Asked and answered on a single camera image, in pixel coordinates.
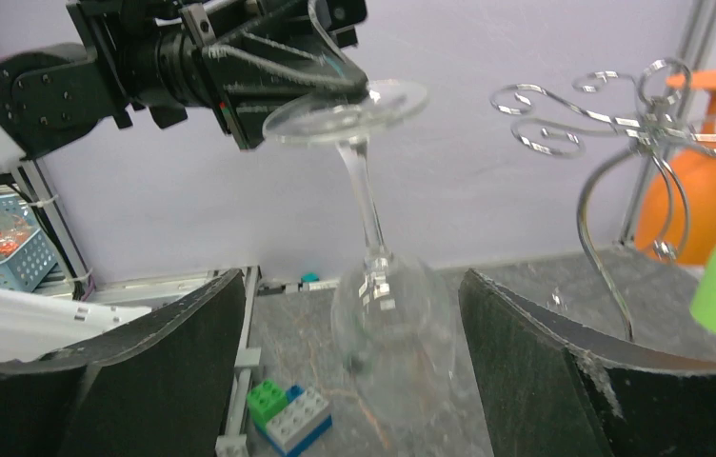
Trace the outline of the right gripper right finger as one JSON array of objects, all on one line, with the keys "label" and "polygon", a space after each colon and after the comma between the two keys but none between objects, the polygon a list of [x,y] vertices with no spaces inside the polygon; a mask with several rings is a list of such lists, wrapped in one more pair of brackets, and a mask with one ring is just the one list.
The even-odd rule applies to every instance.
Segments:
[{"label": "right gripper right finger", "polygon": [[716,456],[716,362],[609,336],[476,269],[461,320],[497,456]]}]

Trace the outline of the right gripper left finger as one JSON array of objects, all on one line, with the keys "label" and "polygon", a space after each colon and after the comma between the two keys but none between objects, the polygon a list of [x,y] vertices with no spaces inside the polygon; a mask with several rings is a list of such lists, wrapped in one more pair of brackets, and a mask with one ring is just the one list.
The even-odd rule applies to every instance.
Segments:
[{"label": "right gripper left finger", "polygon": [[211,456],[245,315],[231,269],[123,326],[0,363],[0,456]]}]

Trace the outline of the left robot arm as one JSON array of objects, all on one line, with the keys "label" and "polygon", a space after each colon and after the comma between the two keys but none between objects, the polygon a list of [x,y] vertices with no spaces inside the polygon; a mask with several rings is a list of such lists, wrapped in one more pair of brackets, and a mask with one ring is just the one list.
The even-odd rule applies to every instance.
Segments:
[{"label": "left robot arm", "polygon": [[344,54],[363,1],[71,1],[79,43],[0,57],[0,174],[69,145],[104,119],[147,110],[161,129],[210,109],[239,149],[300,97],[358,98]]}]

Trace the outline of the orange plastic wine glass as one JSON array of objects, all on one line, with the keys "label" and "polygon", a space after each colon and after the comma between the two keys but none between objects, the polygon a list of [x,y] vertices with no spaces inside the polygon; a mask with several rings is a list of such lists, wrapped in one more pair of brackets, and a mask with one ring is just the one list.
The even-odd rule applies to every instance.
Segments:
[{"label": "orange plastic wine glass", "polygon": [[702,266],[716,247],[716,159],[685,149],[676,153],[670,165],[681,180],[688,210],[684,210],[677,189],[673,188],[669,197],[664,179],[656,176],[646,191],[633,243],[652,257],[655,241],[680,241],[685,223],[689,223],[686,242],[677,249],[677,261]]}]

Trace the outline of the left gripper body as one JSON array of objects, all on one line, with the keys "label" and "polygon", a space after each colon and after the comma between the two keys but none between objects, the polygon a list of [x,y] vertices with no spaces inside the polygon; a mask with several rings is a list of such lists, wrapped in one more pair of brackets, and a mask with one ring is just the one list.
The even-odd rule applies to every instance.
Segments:
[{"label": "left gripper body", "polygon": [[255,149],[286,103],[365,90],[367,75],[344,53],[368,17],[364,1],[178,1],[173,12],[176,24],[143,47],[143,105],[162,129],[188,108],[211,109],[240,149]]}]

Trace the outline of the clear wine glass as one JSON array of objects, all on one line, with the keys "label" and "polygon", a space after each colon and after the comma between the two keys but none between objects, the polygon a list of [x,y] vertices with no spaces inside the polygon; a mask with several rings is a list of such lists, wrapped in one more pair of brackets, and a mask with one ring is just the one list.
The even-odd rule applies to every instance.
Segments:
[{"label": "clear wine glass", "polygon": [[375,80],[352,100],[311,94],[263,125],[266,139],[288,145],[333,145],[348,172],[360,211],[366,252],[340,278],[330,326],[342,365],[380,421],[427,421],[451,392],[456,313],[444,280],[385,242],[368,172],[371,136],[417,115],[428,101],[415,82]]}]

